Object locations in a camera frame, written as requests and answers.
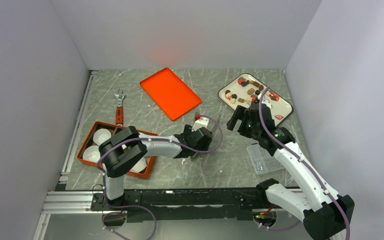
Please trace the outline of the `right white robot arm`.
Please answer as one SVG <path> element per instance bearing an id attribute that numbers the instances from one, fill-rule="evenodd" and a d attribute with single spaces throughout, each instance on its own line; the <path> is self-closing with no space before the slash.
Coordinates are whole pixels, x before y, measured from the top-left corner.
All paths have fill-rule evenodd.
<path id="1" fill-rule="evenodd" d="M 289 172 L 302 191 L 302 195 L 294 193 L 271 178 L 256 186 L 256 203 L 262 208 L 274 204 L 288 211 L 313 240 L 349 240 L 354 200 L 339 194 L 321 177 L 290 131 L 275 126 L 270 108 L 264 104 L 237 106 L 227 129 L 233 130 L 237 121 L 241 122 L 238 133 L 256 140 Z"/>

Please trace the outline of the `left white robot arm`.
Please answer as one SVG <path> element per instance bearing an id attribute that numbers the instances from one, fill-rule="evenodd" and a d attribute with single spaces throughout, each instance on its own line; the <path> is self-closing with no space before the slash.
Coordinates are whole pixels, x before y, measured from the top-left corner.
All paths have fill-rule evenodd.
<path id="1" fill-rule="evenodd" d="M 170 136 L 147 135 L 129 126 L 103 142 L 96 167 L 103 174 L 104 204 L 111 210 L 124 203 L 125 175 L 145 157 L 188 158 L 207 153 L 213 134 L 206 127 L 193 130 L 186 125 L 183 132 Z"/>

